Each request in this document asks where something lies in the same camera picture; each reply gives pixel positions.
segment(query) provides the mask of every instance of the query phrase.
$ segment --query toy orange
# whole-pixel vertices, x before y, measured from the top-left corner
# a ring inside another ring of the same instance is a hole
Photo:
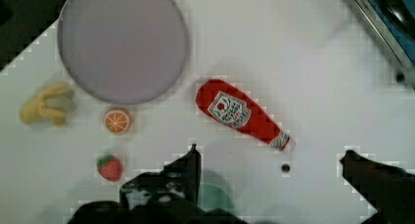
[[[131,114],[125,109],[112,108],[104,115],[104,124],[108,130],[118,135],[126,133],[132,122]]]

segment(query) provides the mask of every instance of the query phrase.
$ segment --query plate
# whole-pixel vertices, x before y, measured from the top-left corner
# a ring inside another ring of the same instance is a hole
[[[60,14],[58,47],[69,75],[114,104],[164,93],[185,66],[188,43],[173,0],[68,0]]]

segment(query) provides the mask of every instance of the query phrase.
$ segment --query table surface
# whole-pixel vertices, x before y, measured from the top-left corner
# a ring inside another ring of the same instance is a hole
[[[123,137],[103,128],[112,105],[78,87],[67,127],[20,122],[36,88],[68,79],[55,23],[0,72],[1,223],[67,223],[86,202],[117,201],[121,184],[162,169],[193,142],[205,180],[226,180],[249,223],[361,223],[375,213],[342,178],[347,149],[413,172],[415,95],[393,83],[389,62],[342,0],[176,2],[191,33],[190,60],[162,97],[129,107],[136,120]],[[200,113],[196,91],[212,77],[257,99],[296,150],[277,154]],[[105,153],[125,163],[118,183],[96,172]]]

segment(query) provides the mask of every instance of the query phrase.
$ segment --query toy strawberry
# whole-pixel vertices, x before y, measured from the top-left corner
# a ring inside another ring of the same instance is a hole
[[[121,178],[122,164],[117,157],[108,155],[97,162],[98,172],[105,179],[116,182]]]

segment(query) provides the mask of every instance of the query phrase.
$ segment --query red ketchup bottle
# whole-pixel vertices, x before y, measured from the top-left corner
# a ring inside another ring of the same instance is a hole
[[[296,145],[258,104],[222,80],[212,79],[205,83],[198,91],[196,104],[218,122],[280,151],[290,153]]]

